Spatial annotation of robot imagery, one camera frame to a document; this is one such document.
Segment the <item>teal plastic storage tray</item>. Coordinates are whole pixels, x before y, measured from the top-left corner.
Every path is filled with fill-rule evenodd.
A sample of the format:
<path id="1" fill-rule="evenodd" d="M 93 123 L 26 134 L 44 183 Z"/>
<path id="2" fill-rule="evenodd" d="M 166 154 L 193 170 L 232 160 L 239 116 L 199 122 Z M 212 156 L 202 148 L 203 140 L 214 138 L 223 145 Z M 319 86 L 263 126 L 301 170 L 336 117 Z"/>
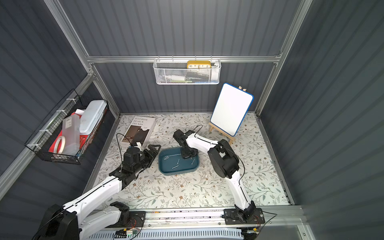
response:
<path id="1" fill-rule="evenodd" d="M 178 168 L 172 169 L 173 166 L 179 163 Z M 197 170 L 200 165 L 199 156 L 183 159 L 181 156 L 181 148 L 171 148 L 162 150 L 159 154 L 159 171 L 165 176 L 180 175 L 191 173 Z"/>

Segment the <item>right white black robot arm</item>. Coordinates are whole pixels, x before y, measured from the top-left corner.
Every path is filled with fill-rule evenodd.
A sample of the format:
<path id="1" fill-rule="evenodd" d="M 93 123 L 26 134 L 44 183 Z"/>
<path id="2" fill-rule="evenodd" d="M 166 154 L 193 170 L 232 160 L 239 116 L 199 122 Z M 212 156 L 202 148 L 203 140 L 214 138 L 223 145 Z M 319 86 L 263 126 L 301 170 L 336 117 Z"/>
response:
<path id="1" fill-rule="evenodd" d="M 235 200 L 238 218 L 246 223 L 254 215 L 256 205 L 249 197 L 242 182 L 239 163 L 241 160 L 235 154 L 227 140 L 214 141 L 201 137 L 196 132 L 189 130 L 186 133 L 176 130 L 173 138 L 181 146 L 184 159 L 192 158 L 199 152 L 207 154 L 216 174 L 225 179 Z"/>

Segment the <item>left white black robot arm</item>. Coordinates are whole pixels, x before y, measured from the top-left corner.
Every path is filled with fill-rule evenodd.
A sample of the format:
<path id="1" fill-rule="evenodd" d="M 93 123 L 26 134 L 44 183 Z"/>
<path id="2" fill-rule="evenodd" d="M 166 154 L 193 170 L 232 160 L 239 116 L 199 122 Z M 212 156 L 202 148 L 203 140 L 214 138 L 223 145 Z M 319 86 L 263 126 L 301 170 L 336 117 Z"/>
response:
<path id="1" fill-rule="evenodd" d="M 101 203 L 125 189 L 149 168 L 161 149 L 148 145 L 144 150 L 129 147 L 122 164 L 96 187 L 62 206 L 52 205 L 44 214 L 34 240 L 83 240 L 106 227 L 129 227 L 135 223 L 130 208 L 113 202 L 105 210 L 93 213 Z"/>

